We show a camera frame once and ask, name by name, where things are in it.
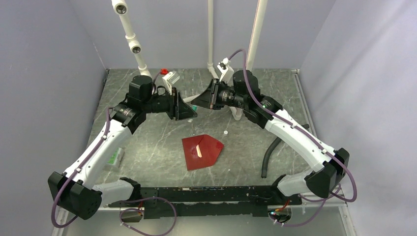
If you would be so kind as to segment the red paper envelope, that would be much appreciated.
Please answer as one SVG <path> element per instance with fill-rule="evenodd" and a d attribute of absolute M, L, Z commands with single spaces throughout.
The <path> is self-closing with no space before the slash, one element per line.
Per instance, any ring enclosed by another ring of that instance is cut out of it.
<path fill-rule="evenodd" d="M 222 142 L 207 134 L 183 138 L 182 145 L 188 171 L 213 166 L 224 148 Z M 202 158 L 196 154 L 196 145 L 200 146 Z"/>

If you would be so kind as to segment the tan paper letter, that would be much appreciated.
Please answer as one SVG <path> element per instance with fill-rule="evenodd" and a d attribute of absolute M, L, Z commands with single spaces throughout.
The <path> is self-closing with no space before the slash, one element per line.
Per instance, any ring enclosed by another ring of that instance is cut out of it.
<path fill-rule="evenodd" d="M 202 158 L 202 153 L 201 153 L 201 150 L 200 150 L 200 146 L 199 145 L 196 145 L 196 154 L 197 154 L 197 156 L 199 158 Z"/>

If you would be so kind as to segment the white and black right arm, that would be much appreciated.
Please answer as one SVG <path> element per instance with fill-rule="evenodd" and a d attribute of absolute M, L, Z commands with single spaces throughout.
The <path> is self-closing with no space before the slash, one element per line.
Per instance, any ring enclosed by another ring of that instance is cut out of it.
<path fill-rule="evenodd" d="M 282 175 L 273 183 L 271 198 L 275 203 L 283 204 L 290 196 L 306 192 L 328 198 L 347 173 L 343 168 L 348 164 L 349 153 L 344 148 L 336 150 L 311 135 L 280 103 L 261 94 L 258 79 L 252 72 L 239 70 L 232 79 L 232 86 L 219 79 L 211 80 L 206 90 L 192 100 L 192 105 L 210 110 L 224 106 L 240 108 L 249 121 L 276 135 L 307 162 L 308 170 Z"/>

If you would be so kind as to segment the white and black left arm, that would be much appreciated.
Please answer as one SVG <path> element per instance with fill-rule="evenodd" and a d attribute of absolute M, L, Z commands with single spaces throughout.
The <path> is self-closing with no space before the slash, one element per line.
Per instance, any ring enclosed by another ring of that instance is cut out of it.
<path fill-rule="evenodd" d="M 158 86 L 150 76 L 133 77 L 122 102 L 108 108 L 106 121 L 83 154 L 62 173 L 53 172 L 48 185 L 53 197 L 51 221 L 57 228 L 57 207 L 84 220 L 91 218 L 101 206 L 125 202 L 136 206 L 142 197 L 138 182 L 121 177 L 115 182 L 97 185 L 98 175 L 119 146 L 145 122 L 147 114 L 166 113 L 171 120 L 197 117 L 175 87 L 158 94 Z"/>

